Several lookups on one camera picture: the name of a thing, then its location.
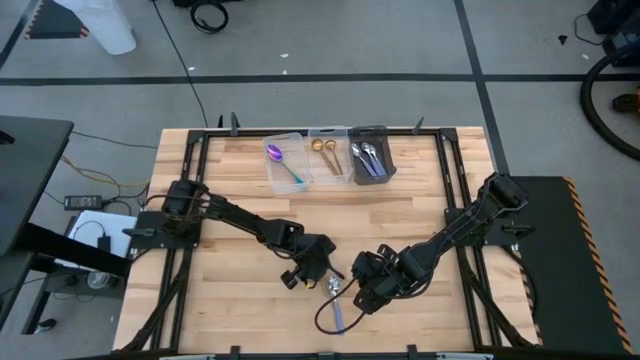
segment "black floor stripe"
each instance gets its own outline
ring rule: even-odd
[[[484,74],[485,82],[582,82],[586,74]],[[638,81],[640,74],[600,74],[597,81]]]
[[[467,18],[467,11],[464,8],[462,0],[454,0],[454,3],[456,6],[456,12],[458,13],[460,28],[462,29],[462,38],[464,39],[464,45],[467,48],[467,54],[469,55],[471,71],[474,75],[476,75],[476,88],[478,90],[478,98],[480,100],[480,106],[482,107],[482,113],[484,114],[484,120],[487,125],[489,142],[491,143],[493,157],[496,162],[496,170],[498,170],[499,172],[508,173],[509,166],[507,164],[507,156],[504,153],[504,147],[502,146],[502,140],[500,139],[500,132],[498,131],[498,124],[496,123],[496,117],[493,113],[493,106],[491,105],[491,99],[489,97],[489,91],[487,90],[487,84],[485,82],[484,76],[482,75],[480,58],[478,57],[476,44],[473,41],[473,35],[471,34],[471,26],[469,25],[469,19]]]
[[[194,84],[256,84],[297,82],[442,81],[473,82],[471,74],[307,74],[192,76]],[[186,76],[114,78],[0,78],[2,86],[161,85],[188,84]]]
[[[4,63],[9,58],[9,54],[11,54],[11,50],[13,50],[13,47],[16,45],[16,42],[18,42],[18,39],[20,38],[20,34],[22,34],[22,30],[24,30],[25,26],[27,26],[27,24],[29,23],[31,14],[33,13],[33,10],[38,4],[38,1],[39,0],[30,0],[29,4],[27,4],[27,7],[24,9],[24,12],[20,17],[20,21],[18,21],[18,24],[13,29],[13,32],[11,33],[9,40],[7,40],[7,43],[5,44],[4,48],[2,49],[2,52],[0,53],[0,70],[2,70]]]
[[[582,82],[581,74],[307,74],[192,76],[194,84],[308,82]],[[602,74],[596,81],[640,81],[640,74]],[[0,86],[171,85],[188,84],[185,76],[99,78],[0,78]]]

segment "spoon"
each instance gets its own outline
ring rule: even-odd
[[[327,155],[324,153],[324,151],[322,151],[323,147],[324,147],[324,144],[320,139],[315,139],[311,142],[311,148],[313,149],[313,151],[317,151],[320,153],[320,155],[322,155],[324,162],[327,163],[327,166],[329,167],[333,175],[338,175],[338,170],[336,170],[336,168],[333,167],[333,164],[331,163]]]
[[[358,147],[358,144],[351,144],[351,153],[353,153],[354,157],[360,159],[364,168],[367,169],[369,176],[377,176],[376,172],[371,168],[371,165],[369,165],[367,160],[362,157],[362,151],[360,151],[360,147]]]
[[[340,292],[340,280],[335,276],[329,276],[329,278],[324,281],[324,285],[329,298],[338,295]],[[344,329],[344,322],[342,321],[342,311],[340,310],[340,303],[338,303],[337,298],[333,300],[333,315],[336,321],[336,330],[342,331]]]
[[[382,166],[382,163],[378,159],[378,156],[376,156],[376,147],[369,144],[368,142],[363,142],[361,146],[362,146],[362,150],[369,155],[369,158],[371,159],[371,164],[373,165],[373,168],[376,170],[376,173],[378,173],[379,176],[386,176],[387,172],[384,170],[384,167]]]
[[[340,166],[340,161],[338,161],[338,156],[336,156],[336,141],[335,140],[327,140],[324,143],[324,146],[331,150],[331,152],[333,153],[333,160],[336,161],[336,165],[338,166],[338,174],[340,175],[344,175],[344,173],[342,172],[342,166]]]
[[[289,174],[293,176],[298,184],[304,183],[304,181],[300,179],[298,175],[296,175],[293,171],[291,171],[291,169],[289,169],[289,167],[284,163],[284,155],[282,154],[282,151],[280,151],[279,147],[272,144],[267,145],[267,154],[269,155],[269,159],[271,159],[271,161],[282,164],[282,166],[287,169]]]

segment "purple spoon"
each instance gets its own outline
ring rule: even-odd
[[[269,159],[271,159],[271,161],[282,164],[282,166],[284,166],[284,168],[287,169],[289,174],[291,174],[291,176],[293,176],[293,178],[296,179],[296,182],[298,184],[304,183],[304,181],[300,179],[296,174],[294,174],[294,172],[291,171],[291,169],[289,169],[289,167],[284,163],[284,156],[282,155],[282,151],[280,151],[280,148],[278,148],[275,145],[269,144],[267,145],[267,154],[269,155]]]

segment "gold spoon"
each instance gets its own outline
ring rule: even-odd
[[[335,151],[335,149],[336,149],[336,145],[337,145],[337,144],[336,144],[336,141],[335,141],[335,140],[327,140],[327,141],[324,143],[324,146],[325,146],[327,149],[331,150],[331,152],[333,153],[333,160],[335,160],[335,161],[336,161],[336,165],[338,166],[338,174],[340,174],[340,175],[344,175],[344,173],[342,172],[342,166],[340,166],[340,161],[338,161],[338,156],[336,156],[336,151]]]
[[[324,151],[322,151],[323,147],[324,147],[324,144],[322,143],[322,140],[320,140],[320,139],[315,139],[315,140],[313,140],[311,142],[311,148],[313,149],[313,151],[317,151],[317,152],[320,153],[320,155],[322,155],[322,158],[324,159],[324,162],[327,163],[327,166],[329,167],[329,169],[331,170],[333,175],[338,175],[338,172],[333,167],[333,164],[331,163],[329,158],[327,158],[327,155],[324,153]]]

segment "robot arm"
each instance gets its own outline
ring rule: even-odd
[[[326,235],[305,234],[301,224],[283,220],[266,220],[235,204],[225,197],[209,192],[202,183],[189,180],[174,181],[166,195],[162,212],[169,221],[165,230],[174,236],[184,235],[190,223],[211,219],[222,221],[256,237],[259,243],[280,258],[293,260],[296,267],[280,277],[289,289],[300,279],[308,288],[314,288],[327,270],[344,278],[331,265],[329,254],[336,246]]]
[[[373,314],[393,299],[422,294],[444,253],[457,245],[482,244],[495,218],[515,213],[526,204],[526,192],[509,175],[493,174],[478,191],[477,200],[429,241],[400,253],[384,244],[377,254],[361,252],[351,268],[360,286],[354,305]]]

